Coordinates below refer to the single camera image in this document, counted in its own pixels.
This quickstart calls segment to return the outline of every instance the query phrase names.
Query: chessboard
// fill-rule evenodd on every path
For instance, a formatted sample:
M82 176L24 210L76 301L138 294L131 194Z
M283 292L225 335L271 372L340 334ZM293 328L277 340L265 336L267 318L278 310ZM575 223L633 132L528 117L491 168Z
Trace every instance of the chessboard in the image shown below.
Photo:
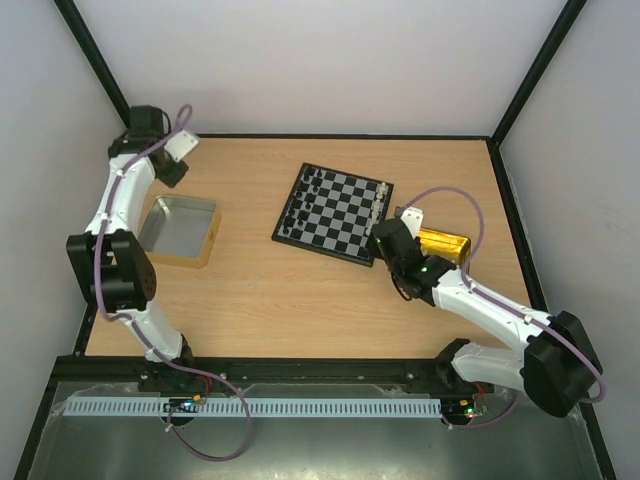
M370 267L371 227L384 220L392 191L390 183L304 163L271 239Z

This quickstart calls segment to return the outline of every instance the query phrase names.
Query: metal tray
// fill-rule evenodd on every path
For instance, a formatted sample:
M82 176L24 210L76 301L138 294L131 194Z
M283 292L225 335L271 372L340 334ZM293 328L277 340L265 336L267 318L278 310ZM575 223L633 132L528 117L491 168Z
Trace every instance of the metal tray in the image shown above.
M138 240L154 262L200 268L209 260L219 223L215 202L163 195L153 202Z

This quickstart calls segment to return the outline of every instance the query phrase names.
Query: white robotic arm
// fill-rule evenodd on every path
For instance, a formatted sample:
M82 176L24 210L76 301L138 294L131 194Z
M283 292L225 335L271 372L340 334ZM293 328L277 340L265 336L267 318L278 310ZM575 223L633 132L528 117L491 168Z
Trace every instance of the white robotic arm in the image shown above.
M145 349L147 360L160 362L139 333L169 360L181 356L186 340L169 324L154 299L155 271L133 232L154 179L173 187L187 171L182 158L199 141L189 132L177 132L163 148L140 156L150 144L165 137L162 111L133 107L131 125L109 149L109 179L96 215L83 235L69 237L67 252L85 299L95 304L95 254L91 250L98 236L103 236L100 283L107 313L127 326ZM102 229L105 220L106 228Z
M422 212L404 213L376 225L372 233L393 282L408 296L405 300L417 298L457 313L509 347L458 342L462 346L451 367L459 378L525 392L557 417L587 398L596 380L593 373L602 373L602 366L578 318L520 305L478 284L453 263L423 256L416 239Z

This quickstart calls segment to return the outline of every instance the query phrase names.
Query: wooden table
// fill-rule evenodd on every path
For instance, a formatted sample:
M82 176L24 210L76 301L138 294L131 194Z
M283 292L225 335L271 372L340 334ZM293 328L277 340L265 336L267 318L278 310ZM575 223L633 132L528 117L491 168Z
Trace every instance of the wooden table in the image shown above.
M141 217L164 193L219 205L222 222L203 269L155 265L156 298L194 355L430 358L456 337L499 345L463 318L421 301L403 301L381 260L367 268L273 242L303 162L393 183L392 207L437 185L467 190L481 204L487 224L471 275L528 304L485 142L203 139L175 189L154 183ZM419 206L423 225L475 241L478 220L463 197L438 193ZM98 316L86 354L139 356L142 349L122 324Z

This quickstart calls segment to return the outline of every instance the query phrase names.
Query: black chess piece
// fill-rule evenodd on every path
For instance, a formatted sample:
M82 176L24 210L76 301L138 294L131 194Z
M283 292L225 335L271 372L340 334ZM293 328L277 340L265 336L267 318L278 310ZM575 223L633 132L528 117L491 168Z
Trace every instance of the black chess piece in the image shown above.
M316 173L316 169L313 168L312 166L308 166L307 169L304 171L304 180L305 182L308 182L311 178L313 178L313 176Z

